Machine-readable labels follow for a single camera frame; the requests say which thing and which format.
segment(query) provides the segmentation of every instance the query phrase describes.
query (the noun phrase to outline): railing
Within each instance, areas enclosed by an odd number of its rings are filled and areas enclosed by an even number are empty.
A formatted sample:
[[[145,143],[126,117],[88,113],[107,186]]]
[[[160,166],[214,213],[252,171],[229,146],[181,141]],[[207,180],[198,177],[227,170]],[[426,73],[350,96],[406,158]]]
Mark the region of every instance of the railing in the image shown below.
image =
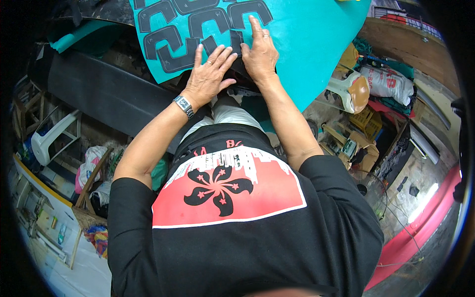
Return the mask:
[[[387,19],[393,22],[406,24],[408,26],[421,30],[423,33],[435,36],[443,41],[442,34],[440,34],[440,32],[436,28],[427,23],[424,23],[421,17],[419,17],[419,19],[409,17],[404,10],[396,10],[386,7],[375,6],[373,17],[377,19]]]

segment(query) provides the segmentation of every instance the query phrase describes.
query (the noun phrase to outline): electric fan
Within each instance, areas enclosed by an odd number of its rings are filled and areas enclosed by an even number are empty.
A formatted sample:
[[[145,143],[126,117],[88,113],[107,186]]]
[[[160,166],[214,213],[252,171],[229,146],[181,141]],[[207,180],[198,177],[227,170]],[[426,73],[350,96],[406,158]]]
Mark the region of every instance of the electric fan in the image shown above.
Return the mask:
[[[388,194],[382,181],[376,175],[367,171],[350,169],[348,172],[353,177],[361,195],[371,206],[378,219],[381,220],[388,206]]]

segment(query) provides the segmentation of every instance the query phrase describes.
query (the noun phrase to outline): metal watch band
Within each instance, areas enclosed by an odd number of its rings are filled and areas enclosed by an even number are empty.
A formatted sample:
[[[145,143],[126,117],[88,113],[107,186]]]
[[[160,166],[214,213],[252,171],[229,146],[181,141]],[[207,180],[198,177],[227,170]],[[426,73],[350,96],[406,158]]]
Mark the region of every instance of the metal watch band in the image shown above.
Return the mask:
[[[195,115],[195,113],[193,112],[193,108],[191,107],[191,103],[188,101],[187,98],[183,96],[177,96],[173,101],[175,101],[175,103],[184,111],[184,113],[186,113],[188,120]],[[185,106],[181,104],[181,102],[183,101],[186,102]]]

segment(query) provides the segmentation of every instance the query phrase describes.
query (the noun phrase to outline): t-shirt sleeve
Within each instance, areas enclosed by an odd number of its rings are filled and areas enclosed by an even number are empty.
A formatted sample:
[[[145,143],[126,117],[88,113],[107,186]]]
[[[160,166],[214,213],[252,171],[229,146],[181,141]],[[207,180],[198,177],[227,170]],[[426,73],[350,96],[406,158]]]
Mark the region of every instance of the t-shirt sleeve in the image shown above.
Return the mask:
[[[299,173],[308,178],[317,192],[323,192],[337,202],[362,204],[363,199],[343,162],[335,156],[312,156],[300,166]]]
[[[331,245],[346,255],[346,286],[362,292],[376,268],[384,242],[376,215],[337,157],[310,157],[299,172],[317,192],[330,236],[338,238]]]
[[[114,291],[119,296],[150,296],[147,288],[157,288],[152,243],[155,198],[153,192],[136,179],[120,178],[112,183],[107,217],[107,262]]]

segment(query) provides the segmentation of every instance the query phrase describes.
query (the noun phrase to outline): black t-shirt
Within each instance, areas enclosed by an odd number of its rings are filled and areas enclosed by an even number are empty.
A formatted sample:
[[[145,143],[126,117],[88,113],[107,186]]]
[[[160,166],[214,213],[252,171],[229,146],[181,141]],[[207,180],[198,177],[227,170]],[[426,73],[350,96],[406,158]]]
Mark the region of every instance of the black t-shirt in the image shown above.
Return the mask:
[[[260,284],[318,284],[361,296],[383,233],[340,159],[294,172],[260,130],[205,126],[178,147],[158,197],[112,184],[108,263],[120,296],[236,296]]]

